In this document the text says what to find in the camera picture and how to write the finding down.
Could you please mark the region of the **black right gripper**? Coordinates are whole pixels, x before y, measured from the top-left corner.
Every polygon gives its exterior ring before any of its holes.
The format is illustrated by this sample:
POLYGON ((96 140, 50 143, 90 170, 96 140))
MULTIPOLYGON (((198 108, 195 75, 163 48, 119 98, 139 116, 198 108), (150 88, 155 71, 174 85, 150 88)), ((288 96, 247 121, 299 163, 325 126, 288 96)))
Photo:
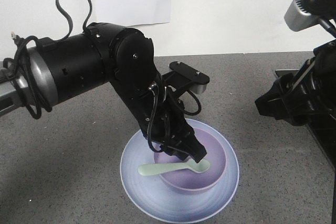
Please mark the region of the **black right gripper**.
POLYGON ((283 73, 255 100, 260 115, 302 126, 327 116, 335 120, 335 41, 313 50, 303 73, 283 73))

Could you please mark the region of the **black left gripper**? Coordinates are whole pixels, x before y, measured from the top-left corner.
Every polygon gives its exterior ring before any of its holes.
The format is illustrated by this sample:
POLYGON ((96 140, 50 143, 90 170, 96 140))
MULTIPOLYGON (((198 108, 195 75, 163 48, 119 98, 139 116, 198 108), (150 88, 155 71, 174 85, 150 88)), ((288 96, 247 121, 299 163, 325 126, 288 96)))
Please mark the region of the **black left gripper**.
POLYGON ((191 157, 199 163, 207 154, 184 115, 194 115, 167 86, 155 77, 143 88, 125 86, 125 104, 136 118, 147 144, 155 153, 164 152, 184 161, 191 157))

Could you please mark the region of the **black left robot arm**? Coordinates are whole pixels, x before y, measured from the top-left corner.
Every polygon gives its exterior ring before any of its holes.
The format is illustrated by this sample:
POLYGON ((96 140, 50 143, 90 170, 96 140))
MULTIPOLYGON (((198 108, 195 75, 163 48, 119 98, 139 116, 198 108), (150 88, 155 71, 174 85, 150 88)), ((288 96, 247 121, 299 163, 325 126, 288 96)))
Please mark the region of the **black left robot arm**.
POLYGON ((206 155, 187 123, 180 97, 203 93, 209 77, 174 61, 160 74, 151 39, 139 30, 92 23, 81 34, 59 41, 12 36, 17 52, 1 68, 1 114, 25 107, 35 119, 105 83, 131 111, 149 146, 179 159, 206 155))

